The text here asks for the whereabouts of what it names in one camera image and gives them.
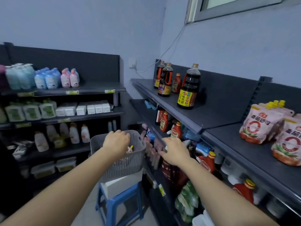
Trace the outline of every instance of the window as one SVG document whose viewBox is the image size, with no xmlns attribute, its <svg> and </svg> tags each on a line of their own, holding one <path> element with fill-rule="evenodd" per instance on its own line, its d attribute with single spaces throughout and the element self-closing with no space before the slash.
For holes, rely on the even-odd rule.
<svg viewBox="0 0 301 226">
<path fill-rule="evenodd" d="M 285 0 L 189 0 L 185 23 L 257 9 Z"/>
</svg>

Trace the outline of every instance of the sauce bottle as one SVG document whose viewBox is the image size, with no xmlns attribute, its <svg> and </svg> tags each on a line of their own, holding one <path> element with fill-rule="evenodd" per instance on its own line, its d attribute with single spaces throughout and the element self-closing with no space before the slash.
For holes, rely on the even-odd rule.
<svg viewBox="0 0 301 226">
<path fill-rule="evenodd" d="M 161 116 L 161 123 L 160 123 L 161 131 L 167 132 L 167 126 L 168 126 L 168 112 L 164 111 L 164 113 Z"/>
<path fill-rule="evenodd" d="M 156 125 L 160 125 L 161 124 L 161 117 L 162 117 L 163 113 L 164 113 L 164 109 L 160 105 L 158 105 L 157 106 Z"/>
<path fill-rule="evenodd" d="M 198 156 L 197 160 L 201 164 L 202 167 L 204 167 L 207 171 L 212 173 L 215 171 L 215 164 L 214 164 L 214 158 L 215 158 L 215 153 L 214 152 L 209 152 L 208 156 Z"/>
<path fill-rule="evenodd" d="M 182 131 L 181 131 L 181 122 L 177 122 L 177 124 L 171 129 L 171 137 L 181 138 Z"/>
<path fill-rule="evenodd" d="M 192 109 L 199 90 L 201 73 L 199 65 L 194 63 L 192 68 L 187 71 L 180 90 L 178 106 L 183 109 Z"/>
<path fill-rule="evenodd" d="M 171 68 L 171 63 L 167 63 L 166 67 L 163 68 L 162 74 L 160 76 L 158 95 L 162 97 L 170 96 L 172 72 L 173 69 Z"/>
<path fill-rule="evenodd" d="M 161 60 L 160 64 L 157 67 L 157 74 L 156 74 L 156 79 L 155 79 L 155 88 L 158 89 L 159 84 L 160 84 L 160 78 L 162 74 L 162 70 L 165 67 L 164 61 Z"/>
<path fill-rule="evenodd" d="M 180 74 L 177 74 L 174 81 L 172 82 L 172 91 L 174 93 L 179 93 L 181 89 L 181 79 Z"/>
<path fill-rule="evenodd" d="M 255 186 L 254 182 L 247 178 L 244 184 L 235 184 L 232 189 L 254 205 L 253 190 Z"/>
</svg>

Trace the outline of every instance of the window frame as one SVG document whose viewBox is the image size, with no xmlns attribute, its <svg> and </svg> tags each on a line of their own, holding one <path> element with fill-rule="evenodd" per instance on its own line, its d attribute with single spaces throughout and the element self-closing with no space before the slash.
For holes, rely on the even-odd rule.
<svg viewBox="0 0 301 226">
<path fill-rule="evenodd" d="M 208 4 L 208 0 L 189 0 L 185 23 L 187 24 L 234 13 L 245 12 L 252 9 L 278 4 L 283 1 L 284 0 L 235 0 L 223 5 L 203 10 L 204 4 Z"/>
</svg>

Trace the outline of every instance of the wall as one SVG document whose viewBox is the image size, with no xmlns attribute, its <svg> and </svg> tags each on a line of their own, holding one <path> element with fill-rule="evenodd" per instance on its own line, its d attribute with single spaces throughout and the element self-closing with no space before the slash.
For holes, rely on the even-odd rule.
<svg viewBox="0 0 301 226">
<path fill-rule="evenodd" d="M 118 54 L 121 82 L 140 98 L 130 84 L 139 76 L 128 60 L 144 71 L 158 58 L 164 8 L 165 0 L 1 0 L 0 41 Z M 152 78 L 153 68 L 140 75 Z"/>
<path fill-rule="evenodd" d="M 188 0 L 167 0 L 161 54 L 184 25 Z M 163 60 L 202 70 L 300 87 L 301 0 L 185 26 Z"/>
</svg>

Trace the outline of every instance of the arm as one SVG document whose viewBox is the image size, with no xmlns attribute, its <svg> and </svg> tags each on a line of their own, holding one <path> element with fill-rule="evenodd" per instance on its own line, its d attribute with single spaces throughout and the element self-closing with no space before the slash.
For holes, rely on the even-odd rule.
<svg viewBox="0 0 301 226">
<path fill-rule="evenodd" d="M 278 225 L 190 158 L 180 139 L 169 137 L 163 140 L 167 144 L 168 152 L 160 152 L 160 155 L 168 163 L 182 169 L 189 177 L 215 226 Z"/>
<path fill-rule="evenodd" d="M 125 156 L 130 135 L 110 132 L 95 154 L 44 189 L 1 226 L 69 226 L 106 169 Z"/>
</svg>

